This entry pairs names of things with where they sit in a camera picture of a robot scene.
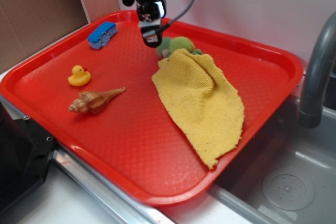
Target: tray rim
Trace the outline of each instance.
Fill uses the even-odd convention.
[[[65,52],[67,49],[71,48],[71,46],[76,45],[76,41],[83,41],[87,39],[87,34],[91,33],[96,27],[98,27],[103,21],[106,20],[112,20],[112,22],[138,22],[138,17],[136,12],[133,10],[122,10],[119,12],[105,15],[97,19],[95,22],[80,28],[75,33],[42,50],[35,56],[28,58],[27,60],[10,70],[0,82],[0,93],[4,96],[5,99],[11,102],[22,112],[28,114],[32,118],[39,118],[39,123],[47,130],[49,130],[52,134],[55,134],[54,130],[50,129],[53,128],[53,125],[46,118],[41,117],[41,115],[35,112],[34,109],[31,108],[29,105],[22,103],[19,97],[13,93],[14,84],[17,83],[26,74],[30,73],[32,70],[37,69],[38,67],[49,62],[61,53]],[[267,107],[258,116],[258,118],[255,119],[253,123],[243,131],[242,139],[239,141],[237,148],[234,149],[234,151],[231,151],[219,158],[216,168],[213,170],[209,170],[206,176],[204,176],[202,180],[200,180],[194,187],[179,194],[171,196],[152,195],[151,193],[145,191],[142,187],[138,186],[136,183],[130,181],[128,178],[125,180],[125,177],[120,174],[116,169],[108,166],[101,160],[98,160],[97,157],[95,157],[94,155],[89,155],[90,159],[87,159],[88,153],[81,152],[80,150],[71,150],[75,155],[77,155],[80,159],[84,160],[84,162],[88,163],[92,167],[96,167],[99,165],[99,167],[102,167],[101,170],[108,170],[109,172],[114,170],[113,176],[106,176],[104,174],[103,176],[108,178],[111,182],[116,183],[122,189],[124,189],[126,183],[127,190],[124,189],[126,193],[136,198],[137,200],[152,206],[175,205],[177,203],[186,201],[209,188],[214,180],[220,175],[220,173],[230,164],[230,162],[246,146],[250,139],[252,139],[257,131],[260,130],[260,128],[266,123],[271,115],[284,102],[284,100],[289,96],[290,92],[296,87],[296,85],[301,81],[303,77],[303,66],[301,61],[294,54],[285,50],[267,46],[240,37],[223,34],[217,31],[212,31],[206,28],[186,24],[183,22],[176,22],[176,24],[172,25],[170,29],[172,31],[175,31],[176,33],[183,33],[183,36],[190,37],[191,39],[192,32],[197,29],[201,31],[204,35],[206,35],[204,39],[207,40],[209,44],[213,45],[217,45],[215,44],[216,40],[221,40],[221,42],[225,41],[227,43],[234,41],[235,43],[241,45],[247,45],[250,49],[249,55],[255,58],[260,58],[260,55],[253,55],[253,53],[267,51],[268,54],[271,53],[272,56],[265,54],[263,55],[263,60],[270,61],[279,66],[288,68],[284,69],[288,73],[289,82],[287,83],[286,87],[279,92],[278,97],[274,99],[270,104],[268,104]],[[69,137],[69,135],[63,131],[61,133],[58,132],[56,135],[57,138]]]

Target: stuffed toy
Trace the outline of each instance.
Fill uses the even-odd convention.
[[[161,59],[169,58],[175,50],[180,48],[185,48],[193,55],[203,54],[200,49],[195,49],[195,45],[190,39],[183,36],[176,38],[164,37],[162,43],[156,48],[156,53]]]

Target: white wall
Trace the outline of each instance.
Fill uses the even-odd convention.
[[[175,17],[188,2],[167,0],[167,17]],[[336,0],[196,0],[180,21],[287,50],[306,66],[335,11]]]

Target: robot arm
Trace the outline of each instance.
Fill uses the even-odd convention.
[[[149,47],[157,47],[162,42],[161,18],[166,14],[165,0],[122,0],[125,6],[137,2],[136,11],[139,18],[139,27],[144,43]]]

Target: yellow towel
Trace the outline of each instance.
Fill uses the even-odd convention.
[[[244,105],[210,55],[176,50],[159,61],[152,80],[173,121],[209,169],[234,149],[242,133]]]

